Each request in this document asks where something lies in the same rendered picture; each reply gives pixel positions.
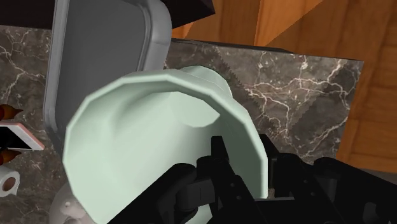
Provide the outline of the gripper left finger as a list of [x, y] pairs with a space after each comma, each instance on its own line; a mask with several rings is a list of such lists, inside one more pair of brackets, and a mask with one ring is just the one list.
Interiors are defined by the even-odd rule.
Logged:
[[173, 165], [108, 224], [187, 224], [204, 205], [211, 210], [206, 224], [262, 224], [262, 213], [231, 168], [220, 136], [211, 139], [211, 155], [196, 165]]

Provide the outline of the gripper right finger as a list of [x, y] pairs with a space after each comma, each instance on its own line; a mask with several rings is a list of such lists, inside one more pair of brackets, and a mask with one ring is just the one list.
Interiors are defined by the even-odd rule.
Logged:
[[270, 224], [397, 224], [397, 185], [330, 157], [312, 165], [281, 153], [267, 135]]

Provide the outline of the pale green cup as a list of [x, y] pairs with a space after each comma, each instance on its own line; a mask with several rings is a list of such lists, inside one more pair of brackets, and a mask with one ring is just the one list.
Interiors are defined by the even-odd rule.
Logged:
[[189, 66], [131, 73], [88, 95], [67, 126], [62, 162], [93, 221], [108, 224], [172, 165], [209, 155], [212, 136], [251, 194], [267, 197], [263, 143], [230, 87]]

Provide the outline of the pale grey rounded figure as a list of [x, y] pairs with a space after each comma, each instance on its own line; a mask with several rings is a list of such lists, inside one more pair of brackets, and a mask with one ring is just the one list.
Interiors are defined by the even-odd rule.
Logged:
[[71, 191], [67, 182], [57, 192], [49, 211], [48, 224], [96, 224]]

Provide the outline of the grey rectangular tray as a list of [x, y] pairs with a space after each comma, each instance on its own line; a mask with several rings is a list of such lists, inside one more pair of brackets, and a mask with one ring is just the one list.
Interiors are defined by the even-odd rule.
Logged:
[[125, 74], [162, 69], [171, 30], [161, 0], [55, 0], [43, 120], [59, 155], [82, 100]]

